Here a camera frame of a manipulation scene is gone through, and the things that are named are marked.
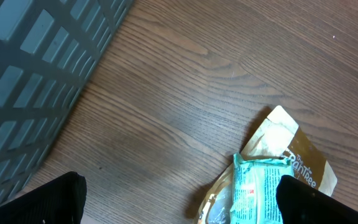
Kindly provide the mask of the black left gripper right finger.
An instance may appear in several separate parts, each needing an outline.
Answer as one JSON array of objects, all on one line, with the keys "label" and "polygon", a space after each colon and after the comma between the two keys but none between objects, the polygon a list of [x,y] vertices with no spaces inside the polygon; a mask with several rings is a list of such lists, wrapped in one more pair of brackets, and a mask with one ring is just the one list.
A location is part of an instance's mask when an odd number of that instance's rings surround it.
[{"label": "black left gripper right finger", "polygon": [[290,175],[277,187],[284,224],[358,224],[358,212]]}]

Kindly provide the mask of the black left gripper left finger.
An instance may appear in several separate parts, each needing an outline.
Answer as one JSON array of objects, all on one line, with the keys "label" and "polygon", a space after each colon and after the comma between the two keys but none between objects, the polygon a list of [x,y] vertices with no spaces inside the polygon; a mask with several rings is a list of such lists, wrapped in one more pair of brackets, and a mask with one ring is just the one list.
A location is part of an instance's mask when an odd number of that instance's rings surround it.
[{"label": "black left gripper left finger", "polygon": [[66,174],[0,207],[0,224],[80,224],[86,202],[86,179]]}]

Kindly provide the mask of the teal tissue pack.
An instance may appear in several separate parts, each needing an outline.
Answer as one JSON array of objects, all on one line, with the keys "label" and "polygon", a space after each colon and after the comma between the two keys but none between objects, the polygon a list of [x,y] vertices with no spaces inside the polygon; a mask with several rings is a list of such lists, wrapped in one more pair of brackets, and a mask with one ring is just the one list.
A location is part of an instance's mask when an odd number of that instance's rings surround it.
[{"label": "teal tissue pack", "polygon": [[283,224],[276,194],[284,175],[294,175],[291,160],[287,158],[246,161],[239,153],[235,154],[231,223]]}]

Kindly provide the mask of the brown snack packet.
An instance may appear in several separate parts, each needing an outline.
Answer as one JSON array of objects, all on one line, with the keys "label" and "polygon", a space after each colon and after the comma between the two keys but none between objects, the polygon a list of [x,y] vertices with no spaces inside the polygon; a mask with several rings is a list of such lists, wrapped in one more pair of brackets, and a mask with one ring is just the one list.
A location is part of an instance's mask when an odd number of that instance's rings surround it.
[{"label": "brown snack packet", "polygon": [[[294,178],[328,196],[337,184],[329,162],[281,106],[263,120],[239,154],[246,161],[287,158]],[[233,173],[234,156],[232,164],[207,191],[195,223],[231,223]]]}]

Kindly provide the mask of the grey plastic mesh basket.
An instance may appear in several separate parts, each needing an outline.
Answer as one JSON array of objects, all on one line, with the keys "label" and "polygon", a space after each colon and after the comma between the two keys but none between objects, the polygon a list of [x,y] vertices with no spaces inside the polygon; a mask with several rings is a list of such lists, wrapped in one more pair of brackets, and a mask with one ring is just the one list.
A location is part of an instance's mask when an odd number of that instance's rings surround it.
[{"label": "grey plastic mesh basket", "polygon": [[0,206],[42,165],[132,4],[0,1]]}]

